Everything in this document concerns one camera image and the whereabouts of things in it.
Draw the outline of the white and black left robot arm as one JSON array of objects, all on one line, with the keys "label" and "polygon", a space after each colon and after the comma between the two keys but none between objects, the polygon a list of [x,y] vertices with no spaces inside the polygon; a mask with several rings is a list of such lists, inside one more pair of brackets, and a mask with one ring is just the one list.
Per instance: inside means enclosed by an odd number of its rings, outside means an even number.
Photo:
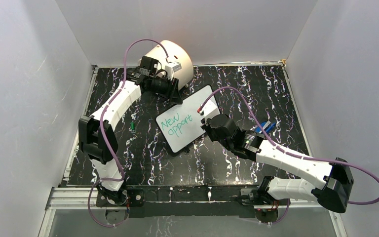
[{"label": "white and black left robot arm", "polygon": [[124,189],[124,168],[116,155],[118,142],[114,131],[128,108],[145,92],[163,97],[168,103],[182,104],[180,90],[193,78],[191,62],[162,63],[143,56],[138,67],[125,69],[125,78],[113,95],[90,116],[78,121],[79,149],[95,166],[98,192],[113,205],[124,205],[128,193]]}]

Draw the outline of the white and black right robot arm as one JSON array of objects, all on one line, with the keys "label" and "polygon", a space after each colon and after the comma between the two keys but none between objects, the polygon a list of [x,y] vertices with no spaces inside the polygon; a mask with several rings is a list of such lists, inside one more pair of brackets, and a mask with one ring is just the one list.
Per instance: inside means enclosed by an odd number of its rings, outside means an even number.
[{"label": "white and black right robot arm", "polygon": [[219,142],[238,158],[268,164],[293,175],[296,179],[267,176],[260,187],[247,198],[272,204],[275,200],[300,199],[317,202],[327,210],[345,213],[354,179],[345,160],[309,160],[304,154],[289,149],[278,150],[264,134],[240,129],[227,115],[203,117],[201,127],[211,141]]}]

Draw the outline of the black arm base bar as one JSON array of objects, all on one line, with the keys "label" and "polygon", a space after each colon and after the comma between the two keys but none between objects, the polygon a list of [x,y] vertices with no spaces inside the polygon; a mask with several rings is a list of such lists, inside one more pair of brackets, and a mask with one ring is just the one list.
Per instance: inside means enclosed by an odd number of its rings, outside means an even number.
[{"label": "black arm base bar", "polygon": [[128,210],[131,218],[157,216],[237,216],[254,218],[279,203],[261,194],[257,185],[128,186],[115,204],[100,192],[96,206]]}]

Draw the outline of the black framed whiteboard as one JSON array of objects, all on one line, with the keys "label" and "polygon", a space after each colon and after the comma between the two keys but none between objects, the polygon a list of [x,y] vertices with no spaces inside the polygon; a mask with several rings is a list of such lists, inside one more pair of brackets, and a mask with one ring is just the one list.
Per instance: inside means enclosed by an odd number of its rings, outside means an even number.
[{"label": "black framed whiteboard", "polygon": [[197,110],[212,92],[212,87],[206,85],[184,99],[182,104],[156,117],[155,121],[173,153],[178,153],[205,133]]}]

